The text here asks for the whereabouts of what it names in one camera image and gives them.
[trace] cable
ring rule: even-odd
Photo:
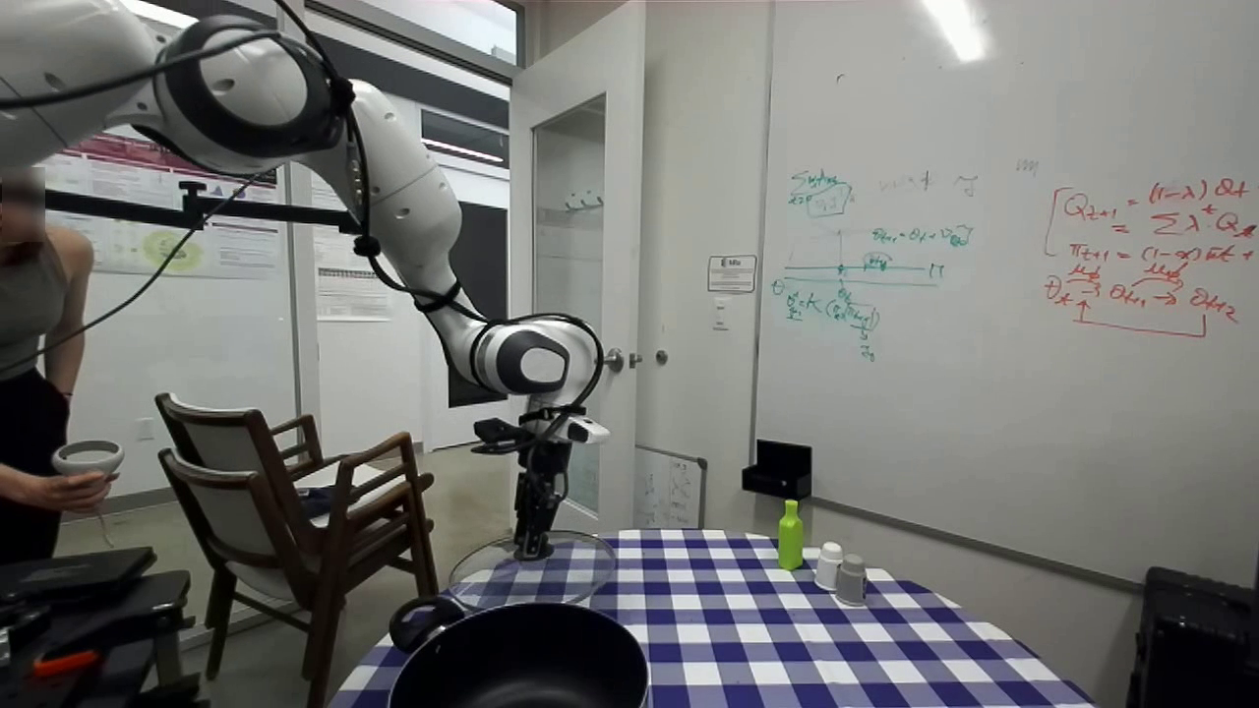
[[[167,251],[167,259],[151,272],[151,280],[147,280],[139,291],[129,291],[129,296],[126,296],[121,302],[114,302],[105,313],[100,313],[100,317],[82,323],[79,330],[62,334],[59,340],[42,340],[42,347],[36,348],[36,357],[42,357],[42,355],[57,348],[57,347],[69,347],[70,336],[82,336],[86,330],[95,330],[95,325],[117,317],[126,308],[135,308],[135,302],[167,275],[167,267],[184,251],[184,245],[191,245],[226,203],[242,200],[242,191],[253,190],[259,176],[265,176],[265,174],[253,174],[250,179],[242,179],[236,191],[229,191],[229,200],[221,200],[201,225],[193,225],[193,226]]]
[[[33,108],[33,107],[53,107],[53,102],[75,102],[75,98],[104,95],[104,91],[114,91],[114,85],[126,85],[126,81],[147,81],[147,79],[152,79],[152,76],[160,76],[170,65],[201,61],[201,57],[211,57],[211,55],[226,55],[226,51],[236,51],[246,43],[259,43],[259,40],[281,40],[281,32],[236,34],[236,40],[229,40],[221,47],[191,51],[191,55],[152,61],[152,65],[135,69],[135,76],[114,76],[114,79],[70,85],[70,91],[57,91],[57,95],[0,98],[0,108]]]
[[[114,538],[109,538],[105,512],[104,512],[104,506],[95,506],[90,515],[95,515],[95,528],[104,530],[104,541],[105,541],[109,549],[117,549],[117,548],[114,548]]]
[[[354,102],[354,91],[351,91],[351,79],[341,79],[341,69],[331,61],[328,47],[318,43],[318,34],[310,32],[310,24],[288,5],[288,0],[276,0],[281,10],[305,32],[305,40],[315,47],[328,79]],[[467,317],[480,317],[480,312],[467,312],[466,302],[441,296],[441,291],[421,291],[421,285],[407,285],[396,284],[387,267],[383,267],[383,245],[370,237],[370,166],[366,166],[366,141],[361,141],[361,131],[358,131],[358,112],[351,108],[351,102],[341,107],[345,108],[345,131],[351,131],[351,150],[354,150],[354,169],[358,169],[358,245],[354,251],[366,255],[370,272],[389,285],[389,291],[407,291],[412,297],[431,297],[431,302],[446,302]]]

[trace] green bottle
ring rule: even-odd
[[[779,520],[779,565],[798,571],[802,565],[802,520],[798,520],[798,500],[785,504]]]

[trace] black frying pan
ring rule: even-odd
[[[632,631],[584,605],[466,614],[421,596],[392,614],[410,662],[389,708],[638,708],[644,654]]]

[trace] robotic arm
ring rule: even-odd
[[[387,251],[448,367],[528,398],[518,430],[480,431],[518,444],[517,554],[551,549],[570,444],[604,435],[584,419],[604,340],[570,313],[490,323],[474,308],[448,267],[461,200],[383,91],[339,79],[315,47],[242,17],[156,40],[121,0],[6,0],[0,174],[109,127],[135,127],[211,174],[315,169],[358,216],[358,251]]]

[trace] door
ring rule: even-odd
[[[627,0],[510,85],[510,302],[570,312],[606,347],[592,418],[604,444],[573,444],[556,528],[632,523],[638,444],[638,245],[642,245],[644,5]]]

